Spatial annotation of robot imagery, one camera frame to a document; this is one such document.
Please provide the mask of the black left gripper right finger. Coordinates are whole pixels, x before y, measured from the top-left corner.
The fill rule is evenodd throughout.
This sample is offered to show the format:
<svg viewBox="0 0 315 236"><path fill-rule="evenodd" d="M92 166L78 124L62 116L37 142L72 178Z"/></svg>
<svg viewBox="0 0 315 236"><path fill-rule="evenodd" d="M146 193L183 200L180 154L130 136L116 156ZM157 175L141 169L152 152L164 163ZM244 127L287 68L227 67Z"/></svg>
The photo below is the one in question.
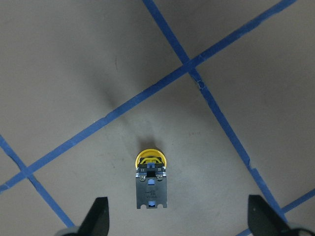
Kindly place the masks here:
<svg viewBox="0 0 315 236"><path fill-rule="evenodd" d="M249 195L247 221L253 236L284 236L291 231L260 195Z"/></svg>

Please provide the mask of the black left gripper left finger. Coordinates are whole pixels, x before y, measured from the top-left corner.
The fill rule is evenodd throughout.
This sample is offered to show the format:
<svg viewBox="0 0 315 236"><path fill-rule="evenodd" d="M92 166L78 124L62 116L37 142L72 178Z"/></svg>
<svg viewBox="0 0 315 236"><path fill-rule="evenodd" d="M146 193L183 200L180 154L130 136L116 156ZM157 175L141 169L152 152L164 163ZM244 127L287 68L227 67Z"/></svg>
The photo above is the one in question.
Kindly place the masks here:
<svg viewBox="0 0 315 236"><path fill-rule="evenodd" d="M109 233L109 204L107 197L98 197L82 222L79 236L107 236Z"/></svg>

